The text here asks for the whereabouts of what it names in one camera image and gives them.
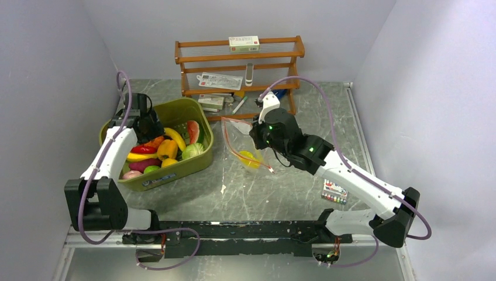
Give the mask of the yellow banana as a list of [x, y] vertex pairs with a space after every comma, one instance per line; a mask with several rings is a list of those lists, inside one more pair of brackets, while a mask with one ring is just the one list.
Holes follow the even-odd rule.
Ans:
[[183, 152], [185, 150], [185, 148], [187, 147], [185, 141], [176, 130], [172, 128], [164, 128], [164, 132], [166, 136], [170, 137], [173, 141], [176, 142], [180, 151]]

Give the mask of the orange bell pepper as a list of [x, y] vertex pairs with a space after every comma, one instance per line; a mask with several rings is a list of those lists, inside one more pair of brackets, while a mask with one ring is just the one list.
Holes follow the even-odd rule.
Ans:
[[166, 159], [176, 159], [178, 152], [178, 145], [172, 139], [165, 139], [157, 148], [157, 156], [161, 161]]

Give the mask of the clear zip top bag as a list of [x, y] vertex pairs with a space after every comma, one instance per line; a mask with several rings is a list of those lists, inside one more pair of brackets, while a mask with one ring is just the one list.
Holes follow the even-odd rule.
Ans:
[[[255, 148], [254, 141], [249, 135], [252, 129], [252, 123], [240, 119], [221, 118], [222, 136], [225, 145], [234, 158], [245, 168], [248, 172], [258, 173], [264, 176], [274, 174], [274, 169], [266, 161], [263, 154]], [[260, 167], [258, 169], [246, 168], [238, 159], [239, 152], [246, 150], [251, 152], [255, 158], [259, 160]]]

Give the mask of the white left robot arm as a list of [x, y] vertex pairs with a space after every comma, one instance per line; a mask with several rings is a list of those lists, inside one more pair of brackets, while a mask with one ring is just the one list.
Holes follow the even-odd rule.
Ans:
[[150, 210], [128, 207], [118, 181], [128, 154], [137, 144], [164, 133], [164, 128], [146, 94], [134, 93], [109, 122], [106, 137], [90, 167], [77, 179], [68, 180], [64, 194], [71, 223], [76, 231], [138, 230], [152, 244], [162, 235]]

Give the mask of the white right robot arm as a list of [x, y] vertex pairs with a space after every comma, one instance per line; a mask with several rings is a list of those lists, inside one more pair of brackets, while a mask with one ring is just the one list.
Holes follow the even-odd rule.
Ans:
[[361, 167], [341, 159], [334, 146], [317, 135], [302, 132], [295, 116], [282, 108], [258, 114], [249, 132], [256, 149], [270, 148], [296, 169], [319, 176], [351, 192], [369, 208], [333, 211], [316, 226], [316, 236], [330, 242], [344, 234], [373, 235], [382, 243], [403, 247], [417, 209], [420, 193], [387, 184]]

